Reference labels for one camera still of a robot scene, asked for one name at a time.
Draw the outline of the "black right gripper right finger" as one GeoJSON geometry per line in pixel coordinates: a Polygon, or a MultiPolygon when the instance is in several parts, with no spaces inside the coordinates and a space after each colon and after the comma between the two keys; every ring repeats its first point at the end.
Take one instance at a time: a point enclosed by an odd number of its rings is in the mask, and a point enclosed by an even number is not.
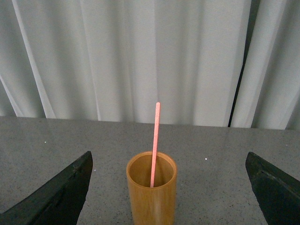
{"type": "Polygon", "coordinates": [[[252,191],[269,225],[300,223],[300,181],[253,152],[245,162],[252,191]]]}

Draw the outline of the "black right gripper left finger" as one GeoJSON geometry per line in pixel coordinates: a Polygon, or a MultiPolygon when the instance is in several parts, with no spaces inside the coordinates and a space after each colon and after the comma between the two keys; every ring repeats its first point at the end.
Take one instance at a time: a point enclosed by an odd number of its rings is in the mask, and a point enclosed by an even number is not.
{"type": "Polygon", "coordinates": [[[0,215],[2,225],[75,225],[89,190],[93,159],[87,151],[27,198],[0,215]]]}

